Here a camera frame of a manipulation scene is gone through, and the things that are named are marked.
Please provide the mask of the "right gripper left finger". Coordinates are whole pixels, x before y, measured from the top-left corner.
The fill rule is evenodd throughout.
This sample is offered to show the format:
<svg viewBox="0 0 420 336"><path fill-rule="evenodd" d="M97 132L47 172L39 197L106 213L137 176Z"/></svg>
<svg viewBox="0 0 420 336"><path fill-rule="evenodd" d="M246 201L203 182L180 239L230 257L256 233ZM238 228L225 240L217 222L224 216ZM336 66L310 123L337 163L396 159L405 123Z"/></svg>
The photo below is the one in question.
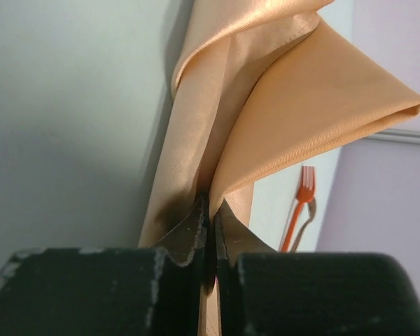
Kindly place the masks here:
<svg viewBox="0 0 420 336"><path fill-rule="evenodd" d="M0 270L0 335L204 335L208 199L149 248L33 248Z"/></svg>

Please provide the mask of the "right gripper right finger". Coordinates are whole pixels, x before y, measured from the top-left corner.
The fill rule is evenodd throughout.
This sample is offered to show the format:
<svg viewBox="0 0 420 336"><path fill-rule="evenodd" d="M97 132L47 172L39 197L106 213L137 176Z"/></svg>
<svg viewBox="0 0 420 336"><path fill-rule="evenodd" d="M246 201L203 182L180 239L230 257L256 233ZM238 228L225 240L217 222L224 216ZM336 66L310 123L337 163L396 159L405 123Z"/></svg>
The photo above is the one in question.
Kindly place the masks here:
<svg viewBox="0 0 420 336"><path fill-rule="evenodd" d="M420 301L380 253L280 253L223 203L215 218L223 335L420 335Z"/></svg>

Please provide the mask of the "peach cloth napkin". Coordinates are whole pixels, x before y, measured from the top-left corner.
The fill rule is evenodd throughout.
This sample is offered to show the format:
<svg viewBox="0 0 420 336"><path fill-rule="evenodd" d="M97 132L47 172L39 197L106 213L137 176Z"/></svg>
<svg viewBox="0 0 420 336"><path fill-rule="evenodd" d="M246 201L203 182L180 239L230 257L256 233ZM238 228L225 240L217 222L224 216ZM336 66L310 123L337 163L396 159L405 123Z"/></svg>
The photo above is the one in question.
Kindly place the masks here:
<svg viewBox="0 0 420 336"><path fill-rule="evenodd" d="M319 16L324 1L196 1L140 242L199 191L242 221L253 183L420 114L420 94Z"/></svg>

